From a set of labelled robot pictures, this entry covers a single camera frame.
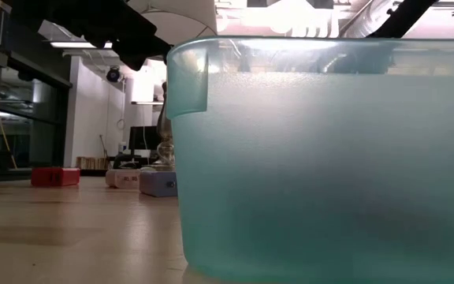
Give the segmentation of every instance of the teal plastic container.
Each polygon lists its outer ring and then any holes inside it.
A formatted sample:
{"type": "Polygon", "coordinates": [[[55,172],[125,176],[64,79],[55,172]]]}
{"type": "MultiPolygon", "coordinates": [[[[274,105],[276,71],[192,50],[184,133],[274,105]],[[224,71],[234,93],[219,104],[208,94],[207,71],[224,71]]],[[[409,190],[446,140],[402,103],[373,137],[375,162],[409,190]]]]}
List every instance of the teal plastic container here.
{"type": "Polygon", "coordinates": [[[193,268],[454,283],[454,41],[221,37],[168,67],[193,268]]]}

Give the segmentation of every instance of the security camera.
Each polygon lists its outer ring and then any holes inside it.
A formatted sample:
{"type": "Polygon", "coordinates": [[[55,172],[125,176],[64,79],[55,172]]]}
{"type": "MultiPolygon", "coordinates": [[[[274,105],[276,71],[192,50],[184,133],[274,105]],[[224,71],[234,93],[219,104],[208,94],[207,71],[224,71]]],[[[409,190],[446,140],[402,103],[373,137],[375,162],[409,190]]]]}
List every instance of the security camera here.
{"type": "Polygon", "coordinates": [[[111,83],[118,83],[122,81],[124,77],[120,73],[120,67],[111,66],[110,71],[106,74],[106,79],[111,83]]]}

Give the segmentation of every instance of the red box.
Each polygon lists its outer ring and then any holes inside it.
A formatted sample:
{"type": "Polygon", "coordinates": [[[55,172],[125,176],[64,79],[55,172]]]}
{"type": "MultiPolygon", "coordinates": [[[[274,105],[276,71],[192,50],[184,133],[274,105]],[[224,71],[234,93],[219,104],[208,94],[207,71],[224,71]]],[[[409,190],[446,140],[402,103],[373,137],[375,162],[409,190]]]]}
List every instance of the red box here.
{"type": "Polygon", "coordinates": [[[80,169],[75,168],[34,168],[31,173],[33,186],[67,186],[78,185],[80,169]]]}

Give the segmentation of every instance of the fluorescent light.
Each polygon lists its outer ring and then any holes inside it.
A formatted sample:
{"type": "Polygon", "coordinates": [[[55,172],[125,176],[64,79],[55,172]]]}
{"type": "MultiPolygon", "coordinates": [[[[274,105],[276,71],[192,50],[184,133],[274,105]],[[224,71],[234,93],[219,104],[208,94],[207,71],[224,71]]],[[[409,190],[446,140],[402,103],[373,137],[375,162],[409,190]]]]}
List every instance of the fluorescent light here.
{"type": "MultiPolygon", "coordinates": [[[[268,8],[245,9],[240,23],[247,27],[268,27],[278,34],[292,31],[293,37],[338,37],[339,12],[346,8],[315,9],[306,0],[281,0],[268,8]]],[[[218,11],[218,31],[227,29],[229,11],[218,11]]]]}
{"type": "MultiPolygon", "coordinates": [[[[97,49],[97,47],[88,42],[50,42],[50,45],[55,48],[64,49],[97,49]]],[[[106,43],[104,49],[111,49],[112,46],[112,43],[106,43]]]]}
{"type": "Polygon", "coordinates": [[[0,118],[10,118],[10,117],[12,117],[12,114],[8,114],[8,113],[0,111],[0,118]]]}
{"type": "Polygon", "coordinates": [[[132,104],[137,105],[147,105],[147,106],[162,106],[164,102],[131,102],[132,104]]]}

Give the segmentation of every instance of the computer monitor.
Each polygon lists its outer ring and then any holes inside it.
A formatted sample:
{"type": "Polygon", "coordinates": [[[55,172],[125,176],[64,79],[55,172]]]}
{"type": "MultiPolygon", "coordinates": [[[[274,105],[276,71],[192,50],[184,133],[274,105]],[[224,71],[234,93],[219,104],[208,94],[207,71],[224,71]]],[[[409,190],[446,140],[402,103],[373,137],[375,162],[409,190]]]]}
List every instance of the computer monitor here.
{"type": "Polygon", "coordinates": [[[131,150],[157,150],[161,137],[157,133],[157,126],[131,127],[129,136],[129,149],[131,150]]]}

